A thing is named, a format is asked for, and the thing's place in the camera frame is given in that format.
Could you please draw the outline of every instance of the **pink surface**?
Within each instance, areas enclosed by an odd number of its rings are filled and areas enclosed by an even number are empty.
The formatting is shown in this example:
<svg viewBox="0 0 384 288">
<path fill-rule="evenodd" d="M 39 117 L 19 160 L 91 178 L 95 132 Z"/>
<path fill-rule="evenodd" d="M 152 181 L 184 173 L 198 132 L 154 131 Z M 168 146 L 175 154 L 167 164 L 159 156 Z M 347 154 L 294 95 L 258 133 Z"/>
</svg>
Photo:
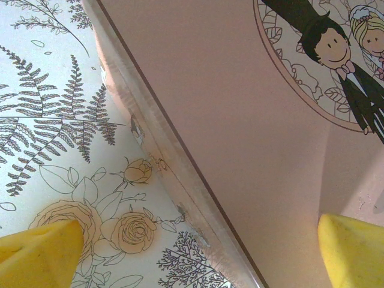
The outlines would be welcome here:
<svg viewBox="0 0 384 288">
<path fill-rule="evenodd" d="M 384 224 L 377 136 L 335 126 L 294 93 L 251 1 L 103 3 L 270 287 L 330 287 L 319 212 Z"/>
</svg>

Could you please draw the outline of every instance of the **circular border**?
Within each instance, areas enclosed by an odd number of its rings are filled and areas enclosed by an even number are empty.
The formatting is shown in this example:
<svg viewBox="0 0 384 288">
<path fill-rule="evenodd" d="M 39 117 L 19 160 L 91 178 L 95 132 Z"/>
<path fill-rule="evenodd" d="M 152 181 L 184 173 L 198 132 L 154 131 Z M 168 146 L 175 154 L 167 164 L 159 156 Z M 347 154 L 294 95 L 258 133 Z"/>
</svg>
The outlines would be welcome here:
<svg viewBox="0 0 384 288">
<path fill-rule="evenodd" d="M 263 28 L 263 23 L 262 23 L 261 16 L 259 13 L 259 4 L 256 1 L 257 0 L 253 0 L 252 2 L 253 2 L 253 14 L 254 14 L 254 19 L 256 22 L 257 30 L 260 34 L 264 48 L 267 51 L 270 59 L 272 60 L 273 64 L 275 65 L 276 69 L 279 71 L 279 73 L 282 75 L 282 77 L 288 83 L 288 85 L 296 92 L 296 94 L 301 98 L 301 100 L 303 100 L 308 106 L 310 106 L 321 117 L 325 118 L 329 122 L 331 122 L 331 123 L 333 123 L 333 124 L 335 124 L 341 128 L 362 133 L 363 131 L 361 130 L 360 126 L 357 123 L 352 123 L 352 122 L 342 120 L 342 119 L 337 118 L 336 116 L 328 113 L 323 108 L 321 108 L 315 101 L 313 101 L 313 99 L 310 98 L 310 96 L 308 96 L 308 94 L 305 93 L 299 87 L 299 85 L 295 82 L 295 80 L 289 74 L 287 68 L 280 61 L 280 58 L 276 54 L 276 51 L 273 48 L 271 42 L 269 42 L 269 39 L 268 39 L 264 29 L 263 29 L 263 31 L 260 30 L 261 28 Z"/>
</svg>

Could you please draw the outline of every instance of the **cartoon groom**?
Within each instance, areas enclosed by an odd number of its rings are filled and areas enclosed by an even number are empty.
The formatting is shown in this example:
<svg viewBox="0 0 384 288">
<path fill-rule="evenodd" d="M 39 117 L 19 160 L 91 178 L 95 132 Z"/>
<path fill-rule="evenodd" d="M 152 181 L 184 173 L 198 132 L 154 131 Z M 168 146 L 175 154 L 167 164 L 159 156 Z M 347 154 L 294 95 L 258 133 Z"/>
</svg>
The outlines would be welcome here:
<svg viewBox="0 0 384 288">
<path fill-rule="evenodd" d="M 351 59 L 350 43 L 342 27 L 320 16 L 308 0 L 262 0 L 302 33 L 300 43 L 313 61 L 339 76 L 349 106 L 361 130 L 368 127 L 384 143 L 384 88 Z"/>
</svg>

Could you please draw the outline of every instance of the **rose illustration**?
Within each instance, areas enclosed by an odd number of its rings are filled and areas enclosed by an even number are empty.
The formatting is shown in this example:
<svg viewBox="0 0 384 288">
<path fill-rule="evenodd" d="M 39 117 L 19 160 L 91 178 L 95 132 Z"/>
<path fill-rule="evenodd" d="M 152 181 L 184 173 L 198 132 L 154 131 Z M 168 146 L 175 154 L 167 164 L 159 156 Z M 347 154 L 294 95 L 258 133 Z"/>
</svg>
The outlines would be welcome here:
<svg viewBox="0 0 384 288">
<path fill-rule="evenodd" d="M 67 219 L 77 220 L 83 229 L 84 246 L 79 260 L 82 262 L 93 253 L 94 244 L 101 235 L 101 218 L 89 202 L 84 205 L 80 202 L 60 200 L 38 213 L 29 228 Z"/>
<path fill-rule="evenodd" d="M 113 218 L 101 226 L 109 245 L 127 254 L 147 250 L 155 236 L 156 225 L 144 213 L 129 212 L 120 219 Z"/>
<path fill-rule="evenodd" d="M 124 172 L 112 174 L 119 175 L 121 178 L 123 178 L 123 183 L 126 184 L 129 183 L 131 185 L 134 185 L 147 183 L 148 179 L 152 175 L 151 164 L 144 159 L 138 159 L 136 161 L 133 161 L 132 163 L 130 163 L 127 159 L 127 163 L 127 168 Z"/>
</svg>

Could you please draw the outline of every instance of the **circular illustration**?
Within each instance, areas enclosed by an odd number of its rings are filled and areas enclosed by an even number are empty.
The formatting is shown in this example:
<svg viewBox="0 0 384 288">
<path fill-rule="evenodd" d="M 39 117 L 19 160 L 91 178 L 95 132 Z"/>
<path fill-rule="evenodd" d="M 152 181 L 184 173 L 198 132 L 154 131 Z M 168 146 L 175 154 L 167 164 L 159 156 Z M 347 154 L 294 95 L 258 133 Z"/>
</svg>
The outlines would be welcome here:
<svg viewBox="0 0 384 288">
<path fill-rule="evenodd" d="M 384 143 L 384 2 L 254 0 L 264 46 L 318 114 Z"/>
</svg>

